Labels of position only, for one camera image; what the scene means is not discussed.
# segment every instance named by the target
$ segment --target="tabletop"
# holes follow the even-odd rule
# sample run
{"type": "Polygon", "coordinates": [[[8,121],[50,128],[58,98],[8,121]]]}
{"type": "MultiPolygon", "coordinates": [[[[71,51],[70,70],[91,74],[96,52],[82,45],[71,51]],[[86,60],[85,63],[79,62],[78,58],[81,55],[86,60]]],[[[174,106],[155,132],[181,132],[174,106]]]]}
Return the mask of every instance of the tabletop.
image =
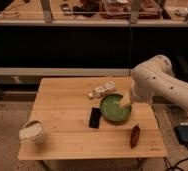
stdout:
{"type": "Polygon", "coordinates": [[[123,124],[113,124],[103,116],[98,129],[89,127],[92,107],[101,99],[90,100],[88,93],[108,81],[116,93],[128,92],[130,77],[44,78],[41,81],[29,120],[44,126],[46,141],[41,145],[21,144],[20,160],[142,158],[167,155],[154,113],[148,104],[135,103],[123,124]],[[140,138],[130,147],[132,128],[139,124],[140,138]]]}

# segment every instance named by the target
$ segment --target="small box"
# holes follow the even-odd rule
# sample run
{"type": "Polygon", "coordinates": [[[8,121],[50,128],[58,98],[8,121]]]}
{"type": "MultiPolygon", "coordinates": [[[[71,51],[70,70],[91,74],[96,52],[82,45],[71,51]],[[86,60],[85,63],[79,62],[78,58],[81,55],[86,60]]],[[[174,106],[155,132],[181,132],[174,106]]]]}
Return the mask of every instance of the small box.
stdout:
{"type": "Polygon", "coordinates": [[[188,144],[188,125],[176,126],[175,133],[180,144],[188,144]]]}

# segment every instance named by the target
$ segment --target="black phone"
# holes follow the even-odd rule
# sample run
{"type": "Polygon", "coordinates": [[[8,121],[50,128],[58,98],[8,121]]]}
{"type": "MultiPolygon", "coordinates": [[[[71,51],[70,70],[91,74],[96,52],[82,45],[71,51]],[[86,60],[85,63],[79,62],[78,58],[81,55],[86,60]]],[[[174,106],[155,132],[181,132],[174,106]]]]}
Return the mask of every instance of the black phone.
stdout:
{"type": "Polygon", "coordinates": [[[91,116],[89,120],[89,127],[91,128],[99,128],[99,120],[100,120],[101,112],[99,108],[92,108],[91,116]]]}
{"type": "Polygon", "coordinates": [[[72,10],[67,3],[61,4],[60,7],[64,15],[72,15],[72,10]]]}

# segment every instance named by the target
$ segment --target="chili pepper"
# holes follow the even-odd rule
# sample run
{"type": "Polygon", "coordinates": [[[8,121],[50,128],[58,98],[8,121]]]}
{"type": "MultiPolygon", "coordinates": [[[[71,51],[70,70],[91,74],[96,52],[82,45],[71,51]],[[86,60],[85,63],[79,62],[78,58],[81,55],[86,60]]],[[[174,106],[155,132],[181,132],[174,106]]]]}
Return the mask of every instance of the chili pepper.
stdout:
{"type": "Polygon", "coordinates": [[[138,125],[133,127],[131,138],[130,138],[130,146],[134,148],[139,140],[140,128],[138,125]]]}

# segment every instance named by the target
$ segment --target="table leg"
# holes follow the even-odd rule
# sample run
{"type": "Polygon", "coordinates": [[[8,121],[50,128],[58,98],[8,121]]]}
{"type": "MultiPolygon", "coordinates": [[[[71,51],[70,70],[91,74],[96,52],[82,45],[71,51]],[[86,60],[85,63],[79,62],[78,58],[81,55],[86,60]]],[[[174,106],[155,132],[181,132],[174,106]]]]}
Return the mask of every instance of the table leg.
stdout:
{"type": "Polygon", "coordinates": [[[45,171],[53,171],[46,163],[44,160],[38,160],[38,163],[42,166],[42,168],[45,171]]]}
{"type": "Polygon", "coordinates": [[[141,169],[144,166],[145,162],[147,161],[147,158],[137,158],[136,160],[137,160],[138,163],[133,169],[138,170],[138,169],[141,169]]]}

